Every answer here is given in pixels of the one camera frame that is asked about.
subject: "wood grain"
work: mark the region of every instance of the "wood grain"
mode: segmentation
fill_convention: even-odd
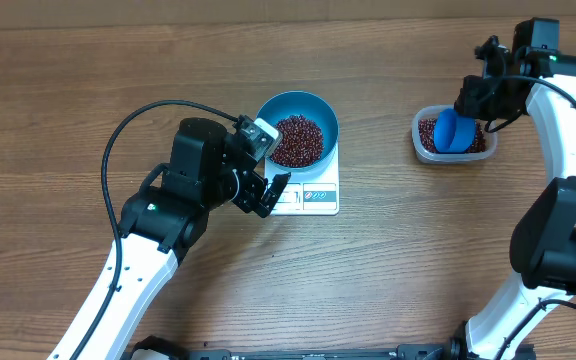
[[[0,30],[572,15],[576,0],[0,0]]]
[[[81,306],[109,250],[99,164],[114,127],[141,105],[184,98],[254,115],[302,89],[341,122],[335,217],[211,215],[205,236],[133,341],[189,348],[378,348],[446,339],[510,272],[514,225],[545,185],[529,118],[493,159],[420,164],[410,122],[452,103],[472,49],[509,44],[521,18],[0,31],[0,359],[43,358]],[[576,17],[561,48],[576,54]],[[179,120],[161,108],[130,124],[110,160],[115,207],[169,156]],[[576,358],[576,313],[530,341],[540,359]]]

